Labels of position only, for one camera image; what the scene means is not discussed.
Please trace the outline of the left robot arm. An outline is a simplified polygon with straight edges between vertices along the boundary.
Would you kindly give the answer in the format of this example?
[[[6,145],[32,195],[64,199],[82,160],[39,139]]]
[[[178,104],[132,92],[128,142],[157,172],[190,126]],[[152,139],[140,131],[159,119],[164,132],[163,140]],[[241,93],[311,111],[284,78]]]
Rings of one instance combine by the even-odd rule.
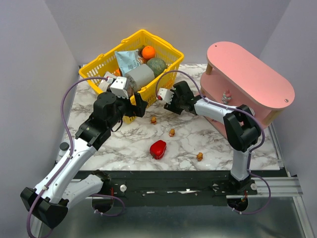
[[[93,104],[93,112],[84,121],[64,154],[50,173],[34,188],[26,187],[20,193],[29,212],[49,228],[54,229],[65,218],[71,204],[98,193],[106,181],[99,173],[88,177],[79,194],[66,192],[66,188],[83,164],[92,157],[110,137],[112,128],[124,117],[143,117],[148,103],[139,93],[136,104],[111,92],[101,93]]]

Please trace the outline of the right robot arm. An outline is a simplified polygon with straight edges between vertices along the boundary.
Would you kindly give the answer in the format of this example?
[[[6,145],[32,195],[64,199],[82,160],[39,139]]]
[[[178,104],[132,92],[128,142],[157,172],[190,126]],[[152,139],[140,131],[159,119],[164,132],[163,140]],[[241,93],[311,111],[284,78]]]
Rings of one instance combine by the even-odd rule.
[[[160,88],[157,98],[164,108],[180,115],[183,111],[204,116],[224,125],[227,141],[233,148],[233,164],[229,184],[234,190],[242,190],[250,182],[251,146],[256,145],[262,131],[246,105],[231,107],[207,99],[200,93],[194,96],[186,81],[173,85],[172,89]]]

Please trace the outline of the pink ring toy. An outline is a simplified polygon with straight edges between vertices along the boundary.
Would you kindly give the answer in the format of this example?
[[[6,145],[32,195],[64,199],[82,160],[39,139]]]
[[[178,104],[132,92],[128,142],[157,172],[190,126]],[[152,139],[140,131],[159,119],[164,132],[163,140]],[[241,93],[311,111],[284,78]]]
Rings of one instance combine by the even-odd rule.
[[[232,99],[232,94],[230,92],[230,90],[226,90],[223,95],[222,95],[222,98],[221,98],[221,101],[223,104],[228,104]]]

